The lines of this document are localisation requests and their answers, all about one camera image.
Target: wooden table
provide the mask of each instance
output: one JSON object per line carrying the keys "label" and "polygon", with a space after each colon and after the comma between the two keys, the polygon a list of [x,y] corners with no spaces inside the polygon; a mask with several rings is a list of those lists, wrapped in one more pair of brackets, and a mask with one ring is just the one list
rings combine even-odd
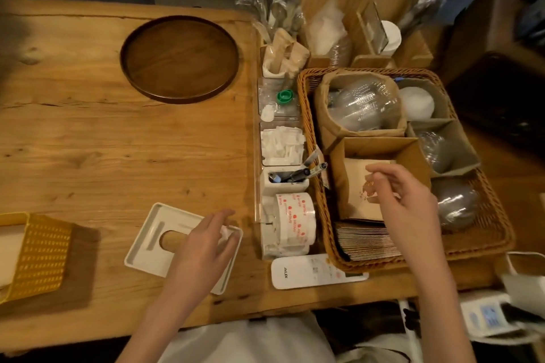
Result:
{"label": "wooden table", "polygon": [[[408,270],[354,284],[272,287],[252,223],[258,47],[247,15],[59,0],[0,0],[0,10],[9,14],[0,19],[0,212],[40,212],[79,225],[62,287],[0,305],[0,350],[130,334],[162,279],[123,259],[158,201],[200,215],[235,208],[244,230],[227,291],[208,296],[187,326],[416,294]],[[126,36],[170,14],[214,20],[238,43],[238,76],[217,97],[165,105],[123,76],[118,54]],[[545,167],[477,132],[470,136],[520,247],[545,251],[537,197],[545,192]],[[452,270],[460,288],[497,281],[493,258],[455,262]]]}

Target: wicker basket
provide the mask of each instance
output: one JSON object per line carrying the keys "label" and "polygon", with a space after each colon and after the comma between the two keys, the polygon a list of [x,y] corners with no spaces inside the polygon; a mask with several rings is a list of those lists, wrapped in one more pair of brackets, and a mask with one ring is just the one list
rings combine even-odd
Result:
{"label": "wicker basket", "polygon": [[[303,131],[306,136],[306,146],[309,153],[316,148],[316,134],[310,107],[309,95],[322,81],[322,77],[331,69],[306,69],[297,78],[297,91],[303,114]],[[417,77],[427,79],[438,86],[446,95],[445,88],[439,77],[425,69],[358,69],[358,71],[373,71],[390,77]],[[450,117],[458,119],[452,104],[448,108]],[[334,265],[344,271],[363,272],[378,269],[392,269],[406,267],[402,256],[379,258],[365,261],[350,261],[342,253],[335,240],[335,230],[331,223],[331,216],[326,199],[326,190],[318,177],[311,179],[315,193],[315,204],[318,209],[319,220],[322,224],[325,250]],[[446,258],[454,261],[463,258],[480,257],[490,254],[499,254],[514,247],[514,231],[497,195],[488,183],[485,174],[476,169],[469,175],[469,181],[480,195],[479,213],[473,226],[459,232],[443,232],[443,245]]]}

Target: round wooden tray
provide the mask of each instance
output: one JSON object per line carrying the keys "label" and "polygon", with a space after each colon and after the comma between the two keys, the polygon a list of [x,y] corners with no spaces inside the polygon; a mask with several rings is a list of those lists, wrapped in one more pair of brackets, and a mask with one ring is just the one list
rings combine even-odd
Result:
{"label": "round wooden tray", "polygon": [[194,16],[166,16],[145,23],[126,38],[119,56],[134,88],[169,104],[212,98],[229,86],[239,67],[231,35]]}

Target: yellow plastic woven basket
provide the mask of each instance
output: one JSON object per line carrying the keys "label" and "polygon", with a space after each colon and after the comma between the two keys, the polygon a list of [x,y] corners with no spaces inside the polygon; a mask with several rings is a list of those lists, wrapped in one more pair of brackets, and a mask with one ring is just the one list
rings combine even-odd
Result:
{"label": "yellow plastic woven basket", "polygon": [[0,214],[0,227],[23,224],[15,274],[0,303],[57,290],[63,280],[72,224],[39,214]]}

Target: white air conditioner remote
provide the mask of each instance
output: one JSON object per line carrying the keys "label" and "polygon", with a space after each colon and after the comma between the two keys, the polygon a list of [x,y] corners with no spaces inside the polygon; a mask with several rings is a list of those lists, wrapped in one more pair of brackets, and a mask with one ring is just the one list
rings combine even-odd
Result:
{"label": "white air conditioner remote", "polygon": [[329,262],[327,254],[276,258],[271,264],[272,285],[279,290],[350,283],[369,278],[369,273],[345,273]]}

